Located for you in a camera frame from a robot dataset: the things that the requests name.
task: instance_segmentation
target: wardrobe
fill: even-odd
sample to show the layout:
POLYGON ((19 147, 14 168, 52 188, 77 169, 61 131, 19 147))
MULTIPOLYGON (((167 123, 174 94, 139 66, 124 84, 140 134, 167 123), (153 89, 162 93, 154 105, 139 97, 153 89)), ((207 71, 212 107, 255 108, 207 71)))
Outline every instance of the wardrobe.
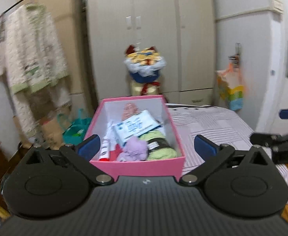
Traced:
POLYGON ((211 104, 213 0, 87 0, 89 43, 98 99, 130 96, 123 63, 130 44, 155 46, 165 58, 159 82, 171 103, 211 104))

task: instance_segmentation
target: red cloth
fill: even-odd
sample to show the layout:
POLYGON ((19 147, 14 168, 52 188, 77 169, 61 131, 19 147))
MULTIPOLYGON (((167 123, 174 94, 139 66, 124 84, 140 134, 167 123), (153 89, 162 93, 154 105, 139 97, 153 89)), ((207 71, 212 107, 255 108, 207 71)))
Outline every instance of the red cloth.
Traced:
POLYGON ((121 147, 116 144, 116 149, 114 151, 110 151, 110 160, 109 161, 116 161, 119 154, 122 153, 121 147))
POLYGON ((141 91, 141 96, 147 94, 147 89, 148 89, 149 85, 153 85, 153 86, 159 87, 159 86, 160 86, 160 83, 157 82, 157 81, 155 81, 155 82, 150 82, 150 83, 145 83, 145 84, 143 85, 143 89, 142 89, 142 91, 141 91))
POLYGON ((126 55, 132 54, 135 52, 135 47, 133 45, 130 45, 127 50, 125 51, 126 55))

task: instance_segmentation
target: colorful bag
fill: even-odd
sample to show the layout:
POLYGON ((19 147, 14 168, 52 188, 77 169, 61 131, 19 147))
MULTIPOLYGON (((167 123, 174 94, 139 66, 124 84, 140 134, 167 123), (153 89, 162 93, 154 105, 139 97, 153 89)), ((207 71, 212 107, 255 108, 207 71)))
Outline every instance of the colorful bag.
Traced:
POLYGON ((88 126, 89 126, 92 119, 87 117, 87 116, 85 119, 82 119, 82 113, 83 112, 84 112, 83 109, 79 110, 78 118, 76 120, 74 120, 71 123, 71 126, 69 126, 68 128, 64 127, 63 124, 60 122, 60 119, 62 117, 64 117, 67 122, 70 122, 68 117, 64 114, 58 114, 57 115, 58 123, 61 126, 61 128, 64 130, 62 136, 63 136, 63 141, 66 144, 78 145, 79 143, 81 143, 84 140, 86 131, 87 131, 88 126))
POLYGON ((232 111, 240 110, 243 107, 244 85, 239 68, 229 64, 228 69, 216 71, 219 95, 228 108, 232 111))

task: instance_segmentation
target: pink shoebox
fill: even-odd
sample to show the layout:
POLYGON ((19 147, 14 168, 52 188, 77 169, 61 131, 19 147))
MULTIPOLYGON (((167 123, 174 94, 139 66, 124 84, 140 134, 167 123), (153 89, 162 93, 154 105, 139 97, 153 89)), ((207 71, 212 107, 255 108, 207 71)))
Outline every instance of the pink shoebox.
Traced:
POLYGON ((139 111, 147 109, 157 121, 163 123, 166 140, 177 151, 178 157, 154 161, 98 161, 98 152, 90 160, 90 163, 111 175, 115 181, 118 176, 175 176, 179 180, 185 155, 162 95, 104 99, 93 117, 85 139, 93 134, 97 134, 100 139, 103 139, 107 132, 107 123, 113 121, 115 125, 121 122, 123 109, 130 102, 134 103, 139 111))

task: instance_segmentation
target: wardrobe handle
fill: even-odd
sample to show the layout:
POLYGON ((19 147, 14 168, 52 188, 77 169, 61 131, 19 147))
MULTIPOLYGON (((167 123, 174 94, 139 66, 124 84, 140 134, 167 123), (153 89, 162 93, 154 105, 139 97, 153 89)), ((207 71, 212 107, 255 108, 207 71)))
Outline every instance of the wardrobe handle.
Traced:
POLYGON ((136 17, 136 25, 137 25, 137 30, 141 29, 141 16, 136 17))
POLYGON ((200 102, 203 101, 203 99, 204 99, 204 98, 202 98, 202 99, 195 99, 195 100, 192 100, 192 102, 193 102, 193 103, 200 103, 200 102))
POLYGON ((128 29, 128 30, 132 29, 131 16, 126 17, 126 29, 128 29))
POLYGON ((185 15, 181 15, 181 16, 180 16, 180 27, 181 27, 182 29, 185 28, 185 15))

